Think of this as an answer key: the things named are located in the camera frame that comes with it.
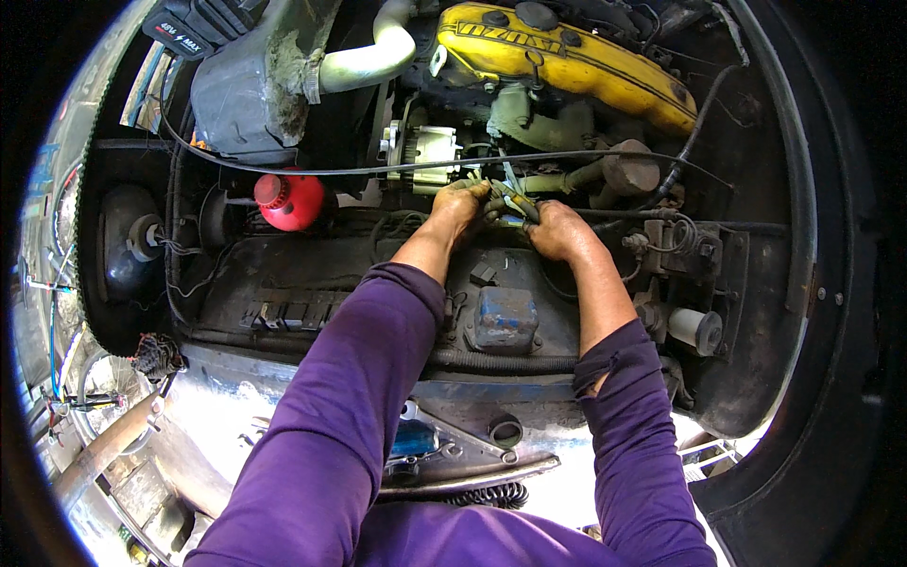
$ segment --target engine bay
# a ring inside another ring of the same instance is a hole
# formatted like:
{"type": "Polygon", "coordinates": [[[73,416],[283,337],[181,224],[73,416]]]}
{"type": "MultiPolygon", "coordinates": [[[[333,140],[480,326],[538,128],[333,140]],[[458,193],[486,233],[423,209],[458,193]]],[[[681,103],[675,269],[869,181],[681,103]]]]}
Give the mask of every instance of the engine bay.
{"type": "Polygon", "coordinates": [[[723,438],[769,415],[791,205],[772,98],[724,6],[225,5],[238,24],[161,5],[143,27],[180,55],[160,124],[180,143],[86,166],[103,190],[80,205],[79,270],[107,350],[166,331],[297,363],[440,188],[488,179],[420,384],[571,399],[575,284],[522,230],[554,199],[611,251],[675,410],[723,438]]]}

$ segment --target hand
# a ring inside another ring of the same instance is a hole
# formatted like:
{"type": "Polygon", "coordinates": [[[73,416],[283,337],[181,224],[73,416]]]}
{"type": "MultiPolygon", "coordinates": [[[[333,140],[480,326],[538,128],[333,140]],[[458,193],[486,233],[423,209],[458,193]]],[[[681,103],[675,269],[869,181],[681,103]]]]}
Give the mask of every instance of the hand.
{"type": "Polygon", "coordinates": [[[529,240],[542,256],[573,265],[593,254],[608,253],[592,228],[575,210],[556,200],[538,203],[540,224],[526,224],[529,240]]]}
{"type": "Polygon", "coordinates": [[[431,219],[451,223],[459,236],[479,210],[479,199],[491,188],[488,181],[473,185],[470,180],[459,180],[442,187],[434,196],[431,219]]]}

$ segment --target purple sleeve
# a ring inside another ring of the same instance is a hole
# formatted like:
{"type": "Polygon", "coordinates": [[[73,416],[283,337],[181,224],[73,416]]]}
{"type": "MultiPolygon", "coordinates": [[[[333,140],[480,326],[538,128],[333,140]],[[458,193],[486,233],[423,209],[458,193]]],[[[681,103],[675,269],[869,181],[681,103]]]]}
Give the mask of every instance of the purple sleeve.
{"type": "Polygon", "coordinates": [[[443,308],[444,289],[421,270],[370,269],[299,365],[186,564],[349,564],[443,308]]]}
{"type": "Polygon", "coordinates": [[[601,539],[631,562],[714,565],[684,479],[658,352],[638,319],[605,337],[580,364],[608,372],[581,399],[595,449],[601,539]]]}

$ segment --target red cap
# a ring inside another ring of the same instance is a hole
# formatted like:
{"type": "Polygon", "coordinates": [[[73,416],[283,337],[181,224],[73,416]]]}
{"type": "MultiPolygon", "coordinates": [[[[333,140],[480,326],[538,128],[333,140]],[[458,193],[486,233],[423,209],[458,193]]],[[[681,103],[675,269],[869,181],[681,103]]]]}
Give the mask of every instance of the red cap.
{"type": "Polygon", "coordinates": [[[255,183],[255,202],[267,209],[282,207],[288,195],[286,180],[273,173],[262,175],[255,183]]]}

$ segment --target oil filler cap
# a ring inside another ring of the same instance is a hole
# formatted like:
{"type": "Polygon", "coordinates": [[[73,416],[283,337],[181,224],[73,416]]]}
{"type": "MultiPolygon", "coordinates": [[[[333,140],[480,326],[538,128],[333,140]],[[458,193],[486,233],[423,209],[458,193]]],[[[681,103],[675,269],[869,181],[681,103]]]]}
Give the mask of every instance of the oil filler cap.
{"type": "Polygon", "coordinates": [[[538,2],[522,2],[516,5],[516,17],[531,28],[549,32],[558,26],[558,16],[538,2]]]}

